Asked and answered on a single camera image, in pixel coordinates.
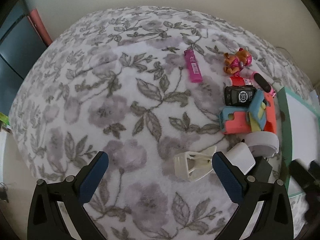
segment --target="colorful foam blocks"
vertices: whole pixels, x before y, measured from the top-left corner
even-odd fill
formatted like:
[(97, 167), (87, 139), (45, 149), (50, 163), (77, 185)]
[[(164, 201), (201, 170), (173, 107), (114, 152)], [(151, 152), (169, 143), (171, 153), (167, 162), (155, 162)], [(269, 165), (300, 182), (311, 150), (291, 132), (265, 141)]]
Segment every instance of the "colorful foam blocks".
[(272, 96), (258, 90), (250, 106), (226, 106), (219, 116), (224, 134), (268, 131), (276, 134), (276, 114)]

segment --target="barcode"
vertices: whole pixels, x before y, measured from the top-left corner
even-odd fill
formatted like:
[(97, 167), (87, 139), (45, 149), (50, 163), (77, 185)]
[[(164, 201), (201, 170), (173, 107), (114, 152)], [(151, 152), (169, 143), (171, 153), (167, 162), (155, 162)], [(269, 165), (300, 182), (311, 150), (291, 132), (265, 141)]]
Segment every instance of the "barcode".
[(191, 63), (192, 69), (193, 69), (193, 73), (194, 74), (199, 74), (198, 68), (197, 68), (197, 64), (196, 63)]

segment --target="pink toy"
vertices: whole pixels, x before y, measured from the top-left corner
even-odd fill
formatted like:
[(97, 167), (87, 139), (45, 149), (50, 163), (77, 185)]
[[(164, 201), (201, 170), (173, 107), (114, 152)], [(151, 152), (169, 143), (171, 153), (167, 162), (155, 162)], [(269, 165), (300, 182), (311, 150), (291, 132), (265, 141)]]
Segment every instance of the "pink toy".
[(276, 91), (258, 72), (253, 72), (250, 79), (254, 80), (262, 88), (263, 91), (271, 95), (273, 98), (276, 96)]
[(187, 63), (187, 68), (189, 70), (189, 77), (192, 83), (201, 83), (202, 75), (199, 69), (196, 56), (192, 49), (187, 49), (184, 51), (184, 58)]
[(239, 76), (239, 72), (243, 70), (243, 67), (249, 66), (252, 62), (251, 54), (243, 48), (240, 48), (234, 55), (229, 53), (224, 53), (223, 55), (226, 64), (223, 70), (229, 75)]

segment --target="white plastic clip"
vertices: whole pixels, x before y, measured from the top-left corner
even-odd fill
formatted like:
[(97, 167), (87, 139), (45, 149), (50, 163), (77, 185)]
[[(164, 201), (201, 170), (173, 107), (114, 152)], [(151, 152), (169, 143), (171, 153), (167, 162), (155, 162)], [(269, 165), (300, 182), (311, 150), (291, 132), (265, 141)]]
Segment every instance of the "white plastic clip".
[(174, 170), (178, 178), (186, 181), (197, 181), (209, 174), (212, 168), (212, 156), (217, 147), (211, 146), (201, 153), (184, 152), (174, 156)]
[(256, 164), (249, 147), (241, 142), (224, 154), (232, 165), (237, 166), (246, 175)]

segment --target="white plastic object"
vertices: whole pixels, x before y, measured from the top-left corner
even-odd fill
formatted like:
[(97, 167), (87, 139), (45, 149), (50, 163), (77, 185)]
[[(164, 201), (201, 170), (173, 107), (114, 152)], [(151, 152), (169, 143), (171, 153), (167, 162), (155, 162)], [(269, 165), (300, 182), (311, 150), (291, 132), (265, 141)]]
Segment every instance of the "white plastic object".
[(225, 157), (234, 166), (237, 166), (246, 175), (256, 164), (249, 147), (245, 143), (237, 143), (230, 151), (224, 153)]
[(271, 132), (257, 131), (248, 133), (244, 137), (245, 144), (249, 147), (253, 157), (272, 157), (279, 152), (278, 136)]
[(211, 146), (200, 153), (184, 152), (175, 155), (173, 158), (175, 175), (190, 182), (203, 178), (213, 170), (212, 156), (216, 150), (216, 146)]

